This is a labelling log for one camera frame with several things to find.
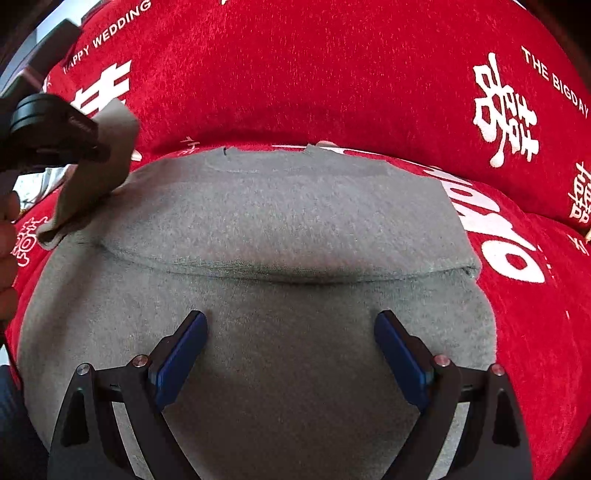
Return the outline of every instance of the white chinese character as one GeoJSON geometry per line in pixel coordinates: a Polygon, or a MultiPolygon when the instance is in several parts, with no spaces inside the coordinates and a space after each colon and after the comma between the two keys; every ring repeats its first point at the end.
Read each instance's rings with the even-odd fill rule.
{"type": "Polygon", "coordinates": [[[186,143],[189,147],[188,149],[183,150],[181,152],[181,155],[189,155],[190,153],[193,153],[193,151],[195,151],[195,147],[199,145],[199,142],[196,142],[191,137],[187,137],[185,140],[181,140],[181,143],[186,143]]]}
{"type": "Polygon", "coordinates": [[[35,220],[35,217],[29,218],[22,224],[21,230],[17,235],[17,244],[12,250],[12,254],[17,258],[19,267],[26,267],[31,261],[28,253],[37,244],[37,237],[35,231],[42,223],[47,223],[48,217],[43,217],[41,220],[35,220]]]}
{"type": "Polygon", "coordinates": [[[49,75],[43,80],[43,93],[47,93],[47,89],[52,85],[49,75]]]}
{"type": "Polygon", "coordinates": [[[569,234],[566,234],[566,236],[569,237],[573,241],[575,247],[577,247],[577,250],[581,250],[581,252],[583,252],[585,255],[589,256],[589,252],[587,252],[587,249],[585,248],[585,244],[583,243],[582,240],[579,240],[578,238],[573,238],[569,234]]]}
{"type": "Polygon", "coordinates": [[[579,173],[573,180],[573,193],[569,197],[574,202],[570,209],[570,218],[576,218],[579,223],[587,223],[591,213],[591,174],[585,170],[584,164],[576,164],[579,173]]]}
{"type": "Polygon", "coordinates": [[[94,111],[101,111],[113,99],[129,92],[129,79],[115,84],[123,75],[127,75],[131,68],[131,60],[118,67],[116,63],[108,67],[100,74],[100,79],[86,90],[80,89],[76,92],[76,97],[72,102],[85,115],[90,115],[94,111]],[[97,96],[90,100],[87,104],[82,104],[90,98],[97,96]]]}
{"type": "Polygon", "coordinates": [[[488,65],[474,67],[476,83],[486,96],[475,99],[476,113],[473,123],[480,128],[482,138],[489,143],[496,140],[497,128],[501,129],[501,143],[499,150],[491,158],[491,166],[497,168],[505,162],[504,149],[507,138],[511,144],[512,153],[518,150],[521,155],[527,153],[527,161],[531,161],[532,155],[538,154],[540,144],[531,138],[529,127],[537,124],[538,118],[534,111],[527,108],[527,102],[523,96],[520,97],[518,93],[515,93],[510,85],[502,86],[494,53],[488,54],[488,60],[491,64],[490,67],[488,65]],[[500,111],[495,105],[495,97],[498,98],[500,111]],[[485,108],[488,109],[490,122],[484,119],[485,108]]]}

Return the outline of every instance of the person's arm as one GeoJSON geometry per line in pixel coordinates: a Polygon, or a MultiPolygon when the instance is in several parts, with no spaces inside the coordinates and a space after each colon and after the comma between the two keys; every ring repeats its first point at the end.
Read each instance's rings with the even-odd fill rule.
{"type": "Polygon", "coordinates": [[[13,224],[21,210],[20,200],[16,192],[12,192],[0,200],[0,332],[15,316],[18,306],[18,294],[13,288],[17,277],[18,263],[12,255],[17,243],[17,229],[13,224]]]}

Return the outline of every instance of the gray fabric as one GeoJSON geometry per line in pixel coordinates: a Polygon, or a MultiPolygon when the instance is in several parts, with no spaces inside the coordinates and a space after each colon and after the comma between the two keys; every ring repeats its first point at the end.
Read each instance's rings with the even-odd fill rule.
{"type": "Polygon", "coordinates": [[[379,479],[417,412],[374,318],[392,309],[434,353],[486,368],[478,271],[441,184],[387,163],[308,147],[150,164],[43,271],[18,350],[27,407],[48,444],[76,365],[122,365],[199,309],[209,341],[165,417],[204,480],[379,479]]]}
{"type": "Polygon", "coordinates": [[[93,120],[99,127],[99,141],[110,148],[109,158],[100,163],[82,159],[73,169],[61,189],[53,216],[37,228],[39,245],[46,250],[54,249],[64,236],[82,228],[85,213],[129,175],[139,133],[138,119],[115,98],[93,120]]]}

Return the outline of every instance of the blue gripper pad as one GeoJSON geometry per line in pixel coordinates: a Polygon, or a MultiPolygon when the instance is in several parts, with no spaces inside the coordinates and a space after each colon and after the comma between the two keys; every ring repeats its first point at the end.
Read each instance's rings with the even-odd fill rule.
{"type": "Polygon", "coordinates": [[[174,403],[195,360],[207,342],[207,319],[201,312],[193,320],[158,371],[154,386],[160,411],[174,403]]]}
{"type": "Polygon", "coordinates": [[[383,312],[375,319],[374,336],[404,398],[422,412],[429,403],[428,387],[433,381],[433,375],[421,369],[407,344],[383,312]]]}

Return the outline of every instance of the red cushion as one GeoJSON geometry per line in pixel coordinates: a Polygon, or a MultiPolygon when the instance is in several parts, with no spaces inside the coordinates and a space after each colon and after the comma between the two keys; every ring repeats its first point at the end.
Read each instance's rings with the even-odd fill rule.
{"type": "Polygon", "coordinates": [[[591,99],[511,0],[115,0],[50,83],[86,113],[126,99],[143,154],[187,137],[331,140],[483,181],[574,228],[591,223],[590,179],[573,184],[577,163],[591,168],[591,99]]]}

